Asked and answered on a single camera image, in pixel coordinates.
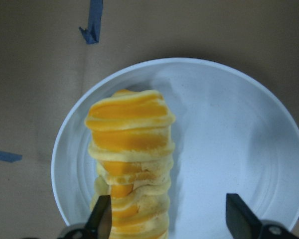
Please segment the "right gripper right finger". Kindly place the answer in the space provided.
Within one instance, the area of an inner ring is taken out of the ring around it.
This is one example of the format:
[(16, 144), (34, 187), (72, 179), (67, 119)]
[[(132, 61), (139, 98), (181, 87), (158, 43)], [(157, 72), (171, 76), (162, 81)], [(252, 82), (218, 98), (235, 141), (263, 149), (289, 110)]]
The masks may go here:
[(297, 239), (278, 222), (260, 220), (239, 194), (226, 194), (226, 225), (234, 239)]

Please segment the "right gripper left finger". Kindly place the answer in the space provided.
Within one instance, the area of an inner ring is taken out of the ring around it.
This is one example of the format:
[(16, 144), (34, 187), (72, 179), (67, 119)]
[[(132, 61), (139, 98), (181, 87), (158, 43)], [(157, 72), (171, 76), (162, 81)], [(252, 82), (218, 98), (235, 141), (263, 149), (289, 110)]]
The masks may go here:
[(61, 231), (58, 239), (108, 239), (112, 228), (110, 195), (100, 196), (85, 224), (74, 224)]

